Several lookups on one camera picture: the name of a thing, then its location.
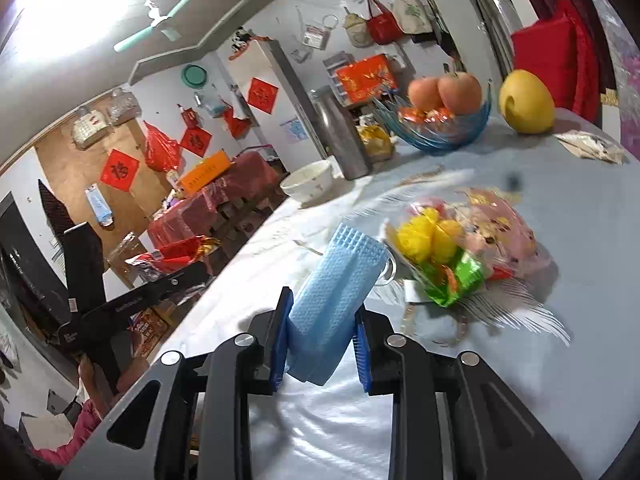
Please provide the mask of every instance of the blue mask package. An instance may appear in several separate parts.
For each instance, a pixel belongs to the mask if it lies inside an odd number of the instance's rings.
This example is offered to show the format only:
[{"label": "blue mask package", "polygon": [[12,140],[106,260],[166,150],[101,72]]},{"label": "blue mask package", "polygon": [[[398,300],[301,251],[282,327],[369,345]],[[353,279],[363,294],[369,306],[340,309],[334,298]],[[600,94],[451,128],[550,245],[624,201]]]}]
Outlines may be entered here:
[{"label": "blue mask package", "polygon": [[389,256],[379,241],[338,226],[289,314],[289,375],[319,386],[327,382],[349,346],[355,313]]}]

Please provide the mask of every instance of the metal bolt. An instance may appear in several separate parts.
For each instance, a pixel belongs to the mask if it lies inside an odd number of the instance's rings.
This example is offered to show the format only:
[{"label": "metal bolt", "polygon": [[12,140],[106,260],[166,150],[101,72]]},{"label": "metal bolt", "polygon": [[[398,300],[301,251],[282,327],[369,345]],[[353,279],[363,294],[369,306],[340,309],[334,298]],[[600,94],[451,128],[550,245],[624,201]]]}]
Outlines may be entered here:
[{"label": "metal bolt", "polygon": [[249,346],[254,343],[254,336],[251,334],[239,334],[234,339],[234,343],[238,346]]},{"label": "metal bolt", "polygon": [[386,338],[386,342],[389,346],[395,346],[396,348],[402,348],[406,345],[406,339],[403,335],[400,334],[392,334]]},{"label": "metal bolt", "polygon": [[165,352],[160,358],[160,362],[166,366],[175,365],[179,360],[180,354],[175,350],[169,350],[168,352]]},{"label": "metal bolt", "polygon": [[476,366],[480,362],[480,357],[475,352],[465,352],[460,360],[467,366]]}]

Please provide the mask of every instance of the pink sleeve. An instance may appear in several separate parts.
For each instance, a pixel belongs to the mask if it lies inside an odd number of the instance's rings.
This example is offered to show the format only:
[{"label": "pink sleeve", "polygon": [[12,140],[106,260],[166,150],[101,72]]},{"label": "pink sleeve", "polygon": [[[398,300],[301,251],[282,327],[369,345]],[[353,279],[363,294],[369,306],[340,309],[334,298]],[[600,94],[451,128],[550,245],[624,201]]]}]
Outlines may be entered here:
[{"label": "pink sleeve", "polygon": [[86,440],[94,432],[95,428],[100,424],[100,417],[94,409],[94,403],[91,400],[85,402],[82,406],[82,412],[78,416],[74,434],[71,441],[64,446],[60,446],[55,451],[50,449],[36,449],[33,452],[54,465],[66,466],[71,459],[76,456],[79,449]]}]

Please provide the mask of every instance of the green wrapper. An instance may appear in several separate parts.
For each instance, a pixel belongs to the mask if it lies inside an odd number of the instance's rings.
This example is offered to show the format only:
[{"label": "green wrapper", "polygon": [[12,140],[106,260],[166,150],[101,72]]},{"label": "green wrapper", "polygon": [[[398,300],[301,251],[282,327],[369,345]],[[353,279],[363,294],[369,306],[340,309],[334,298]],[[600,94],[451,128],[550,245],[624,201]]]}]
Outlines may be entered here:
[{"label": "green wrapper", "polygon": [[469,294],[484,282],[482,263],[467,251],[459,249],[448,266],[456,278],[457,287],[455,290],[449,286],[446,277],[443,279],[442,268],[435,267],[430,263],[423,263],[420,266],[420,270],[424,274],[422,282],[426,293],[431,301],[443,307],[451,306],[459,298]]}]

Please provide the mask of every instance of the hand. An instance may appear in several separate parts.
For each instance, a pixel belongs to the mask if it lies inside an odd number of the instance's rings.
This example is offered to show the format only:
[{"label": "hand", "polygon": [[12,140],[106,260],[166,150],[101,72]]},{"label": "hand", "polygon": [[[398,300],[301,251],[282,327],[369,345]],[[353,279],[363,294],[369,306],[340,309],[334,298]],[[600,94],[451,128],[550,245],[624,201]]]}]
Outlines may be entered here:
[{"label": "hand", "polygon": [[80,365],[78,366],[78,375],[85,386],[87,383],[91,383],[94,380],[94,374],[94,364],[86,354],[82,354],[82,359],[80,359]]}]

